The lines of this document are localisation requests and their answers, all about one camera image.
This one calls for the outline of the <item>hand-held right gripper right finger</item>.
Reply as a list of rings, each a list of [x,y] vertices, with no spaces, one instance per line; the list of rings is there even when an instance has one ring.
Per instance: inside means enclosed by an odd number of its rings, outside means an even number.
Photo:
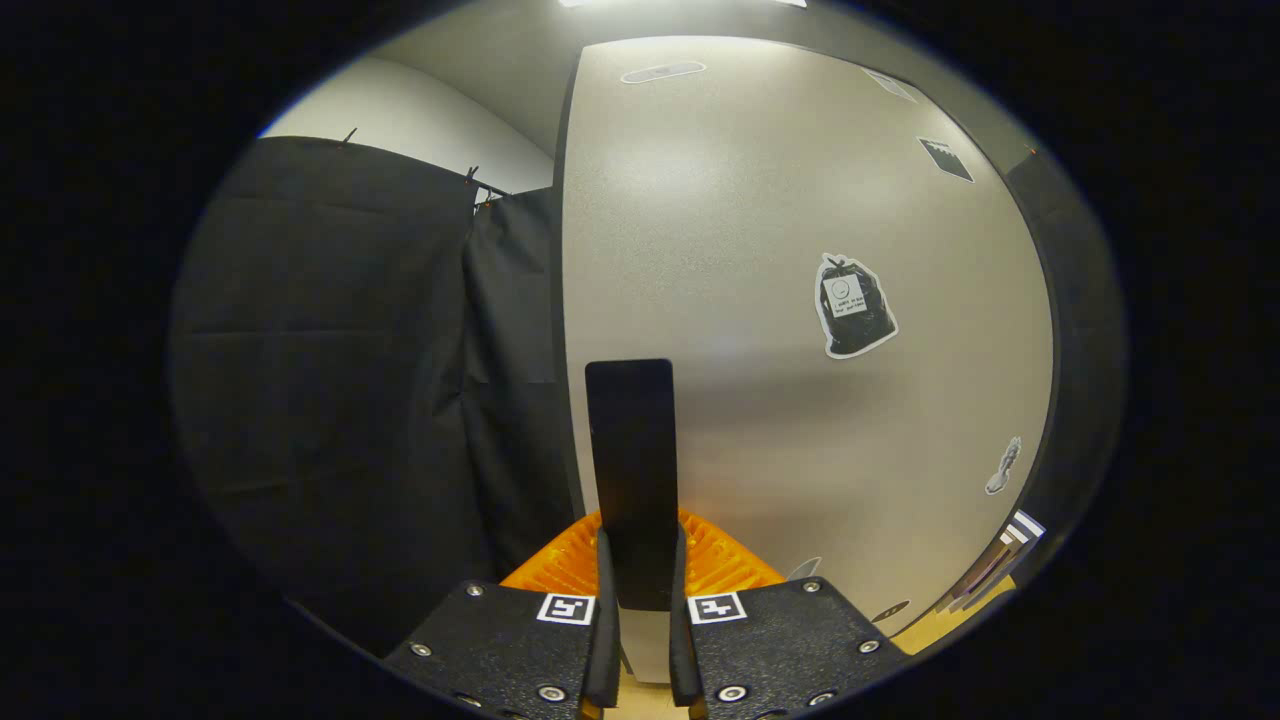
[[[689,511],[672,585],[671,687],[692,719],[814,719],[909,664],[832,582],[787,579]]]

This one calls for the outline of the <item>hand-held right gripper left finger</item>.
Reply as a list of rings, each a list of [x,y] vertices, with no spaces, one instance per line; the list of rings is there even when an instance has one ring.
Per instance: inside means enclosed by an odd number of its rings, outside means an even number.
[[[484,719],[600,719],[622,670],[611,543],[579,519],[504,580],[453,589],[387,657]]]

